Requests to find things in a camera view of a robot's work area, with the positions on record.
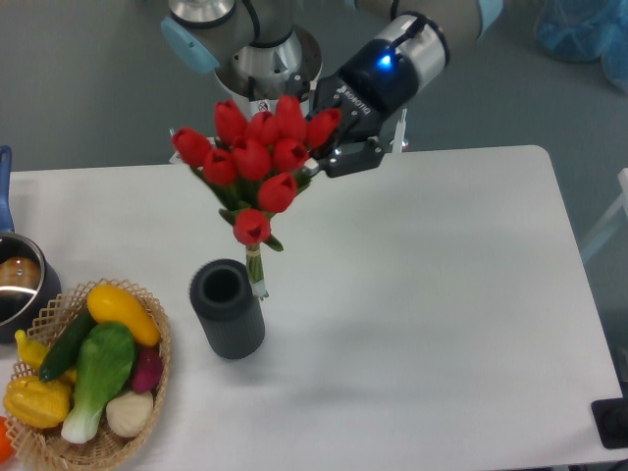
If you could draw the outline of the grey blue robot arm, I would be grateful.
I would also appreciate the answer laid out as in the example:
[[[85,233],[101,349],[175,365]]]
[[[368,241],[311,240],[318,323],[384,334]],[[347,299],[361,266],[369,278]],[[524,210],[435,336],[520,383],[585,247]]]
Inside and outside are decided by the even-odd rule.
[[[317,41],[290,1],[172,1],[162,33],[174,52],[253,115],[262,102],[300,99],[309,117],[340,108],[340,127],[305,166],[335,178],[377,168],[383,123],[459,58],[500,15],[500,1],[354,1],[386,22],[336,72],[321,75]]]

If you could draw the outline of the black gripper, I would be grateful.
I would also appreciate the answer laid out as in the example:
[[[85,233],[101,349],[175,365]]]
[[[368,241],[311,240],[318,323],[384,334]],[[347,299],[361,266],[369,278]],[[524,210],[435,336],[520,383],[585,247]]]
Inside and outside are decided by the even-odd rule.
[[[312,106],[308,146],[323,150],[306,161],[303,174],[334,179],[378,168],[385,151],[375,136],[424,84],[425,42],[419,39],[372,39],[319,81],[292,73],[286,95]]]

